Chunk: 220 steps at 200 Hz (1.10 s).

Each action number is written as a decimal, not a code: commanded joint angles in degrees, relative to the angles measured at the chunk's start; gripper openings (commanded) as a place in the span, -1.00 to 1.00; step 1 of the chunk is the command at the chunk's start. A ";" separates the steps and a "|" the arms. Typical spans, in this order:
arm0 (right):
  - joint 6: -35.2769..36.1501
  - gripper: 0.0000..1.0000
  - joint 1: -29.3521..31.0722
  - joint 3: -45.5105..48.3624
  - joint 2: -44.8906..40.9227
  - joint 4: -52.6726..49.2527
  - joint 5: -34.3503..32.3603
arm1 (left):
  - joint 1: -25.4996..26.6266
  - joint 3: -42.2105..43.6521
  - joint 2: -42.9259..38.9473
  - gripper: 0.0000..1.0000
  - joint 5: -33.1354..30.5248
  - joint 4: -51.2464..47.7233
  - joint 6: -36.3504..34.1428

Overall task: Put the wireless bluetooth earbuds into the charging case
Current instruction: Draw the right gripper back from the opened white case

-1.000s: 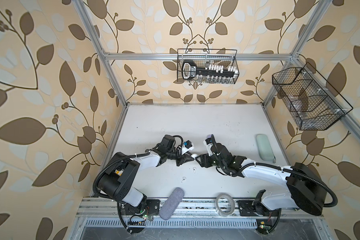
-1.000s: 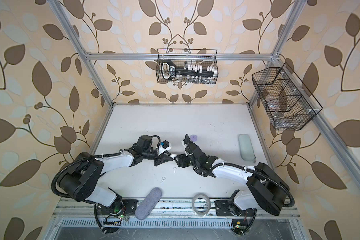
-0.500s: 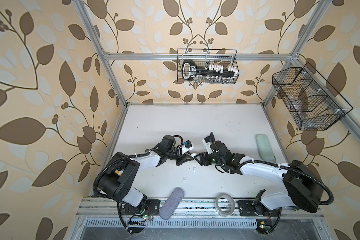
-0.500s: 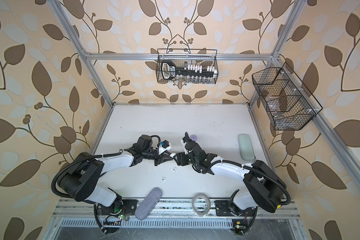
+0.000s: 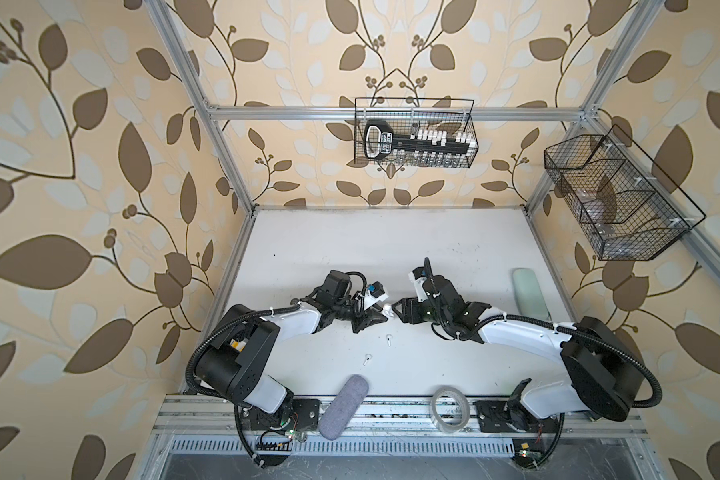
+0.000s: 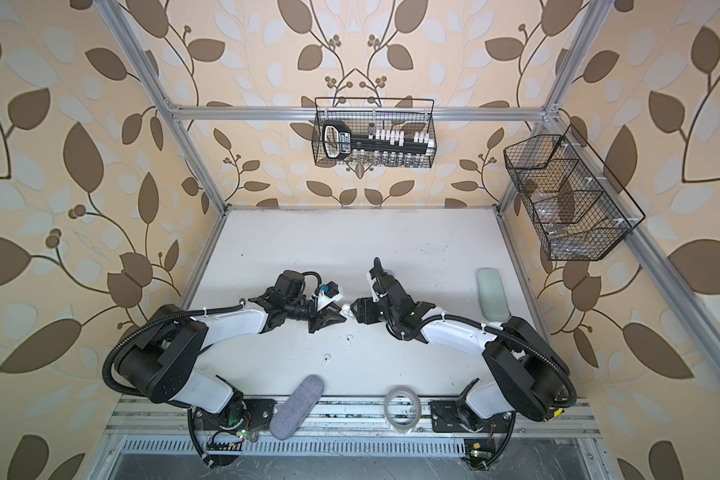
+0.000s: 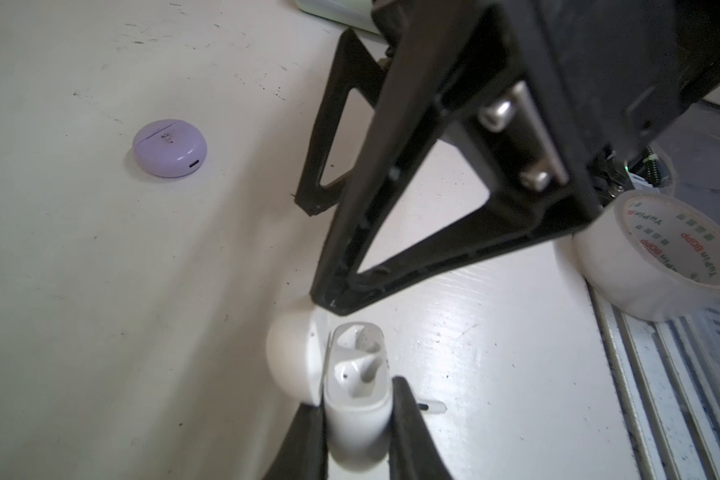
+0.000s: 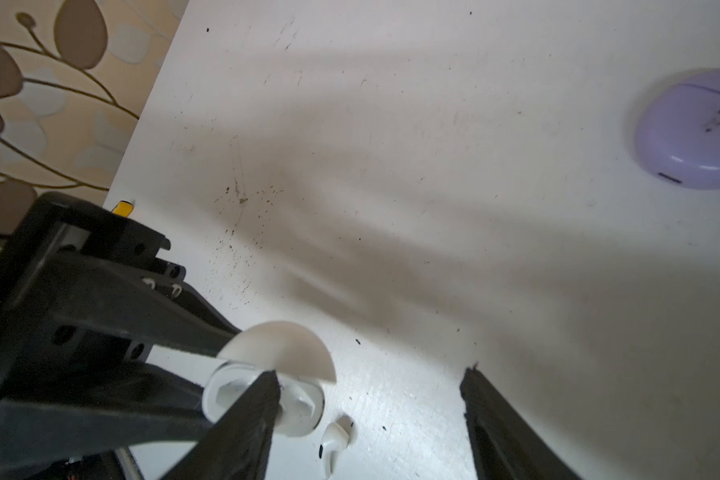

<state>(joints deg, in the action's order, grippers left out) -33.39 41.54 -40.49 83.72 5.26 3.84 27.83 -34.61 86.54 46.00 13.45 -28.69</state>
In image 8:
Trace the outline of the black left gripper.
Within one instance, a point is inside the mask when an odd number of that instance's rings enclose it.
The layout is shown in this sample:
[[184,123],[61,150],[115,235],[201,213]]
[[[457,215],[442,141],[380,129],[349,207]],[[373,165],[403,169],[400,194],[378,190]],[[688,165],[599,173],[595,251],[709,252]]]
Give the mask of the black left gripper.
[[[17,305],[42,320],[209,357],[240,333],[181,281],[183,266],[158,257],[171,248],[165,235],[91,202],[45,193],[0,243],[0,316]],[[0,318],[0,335],[6,326]],[[212,426],[201,397],[200,386],[146,363],[11,391],[0,399],[0,474],[197,441]]]

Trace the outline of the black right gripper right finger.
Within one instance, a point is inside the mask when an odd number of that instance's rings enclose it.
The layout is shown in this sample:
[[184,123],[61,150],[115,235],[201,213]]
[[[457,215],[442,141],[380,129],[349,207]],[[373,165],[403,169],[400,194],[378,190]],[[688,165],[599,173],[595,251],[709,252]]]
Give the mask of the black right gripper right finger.
[[580,478],[475,367],[460,384],[479,479]]

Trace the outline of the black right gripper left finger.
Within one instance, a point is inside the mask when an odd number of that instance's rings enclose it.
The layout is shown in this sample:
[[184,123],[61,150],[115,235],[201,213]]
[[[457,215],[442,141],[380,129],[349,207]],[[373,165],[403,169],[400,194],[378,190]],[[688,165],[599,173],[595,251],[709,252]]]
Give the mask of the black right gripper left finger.
[[166,479],[263,479],[266,475],[280,384],[266,371],[164,477]]

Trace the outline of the white earbud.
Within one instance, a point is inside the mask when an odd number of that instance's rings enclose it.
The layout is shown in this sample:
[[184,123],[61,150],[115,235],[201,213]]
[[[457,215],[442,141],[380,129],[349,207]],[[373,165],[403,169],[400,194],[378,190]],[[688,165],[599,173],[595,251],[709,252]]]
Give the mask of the white earbud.
[[354,420],[347,415],[326,426],[318,449],[323,479],[330,479],[334,474],[339,455],[352,443],[353,432]]

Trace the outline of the white round earbud case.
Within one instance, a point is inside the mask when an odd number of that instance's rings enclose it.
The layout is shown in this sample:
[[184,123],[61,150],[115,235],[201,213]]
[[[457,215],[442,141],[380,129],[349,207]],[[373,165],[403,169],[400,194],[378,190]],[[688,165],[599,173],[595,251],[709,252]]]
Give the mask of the white round earbud case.
[[270,321],[242,331],[217,354],[221,364],[204,386],[201,407],[216,423],[263,373],[277,376],[280,400],[274,431],[304,437],[319,425],[325,410],[323,387],[337,380],[327,346],[310,329],[289,321]]

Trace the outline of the purple earbud charging case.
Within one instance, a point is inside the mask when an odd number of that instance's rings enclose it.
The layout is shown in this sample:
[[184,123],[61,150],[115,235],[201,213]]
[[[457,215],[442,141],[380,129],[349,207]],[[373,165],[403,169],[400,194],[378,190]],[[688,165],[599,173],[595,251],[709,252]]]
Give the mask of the purple earbud charging case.
[[720,190],[720,68],[667,88],[634,133],[638,164],[670,184]]

